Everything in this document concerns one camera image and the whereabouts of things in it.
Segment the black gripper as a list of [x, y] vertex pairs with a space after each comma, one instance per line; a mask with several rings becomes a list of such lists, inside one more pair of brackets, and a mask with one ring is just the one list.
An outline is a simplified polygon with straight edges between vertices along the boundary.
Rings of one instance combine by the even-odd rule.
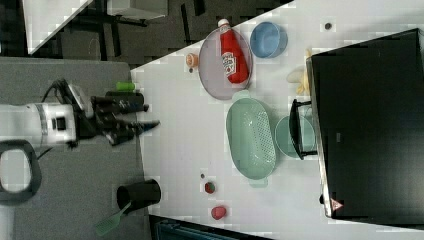
[[149, 122], [119, 120], [113, 122], [110, 127], [104, 128], [103, 132], [100, 129], [94, 111], [117, 114], [147, 112], [149, 106], [144, 103], [142, 96], [93, 96], [90, 101], [90, 98], [83, 93], [79, 86], [69, 84], [68, 100], [73, 109], [75, 122], [75, 139], [68, 143], [69, 146], [78, 146], [81, 140], [89, 140], [103, 135], [111, 145], [120, 145], [160, 124], [158, 120]]

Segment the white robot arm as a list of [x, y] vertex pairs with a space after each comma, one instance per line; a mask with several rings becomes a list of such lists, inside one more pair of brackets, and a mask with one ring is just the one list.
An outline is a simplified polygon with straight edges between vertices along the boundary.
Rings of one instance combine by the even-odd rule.
[[33, 148], [68, 145], [103, 136], [117, 146], [157, 127], [160, 122], [122, 120], [122, 115], [145, 112], [148, 105], [136, 93], [87, 97], [82, 89], [56, 80], [48, 88], [55, 103], [42, 101], [1, 106], [1, 140], [25, 140]]

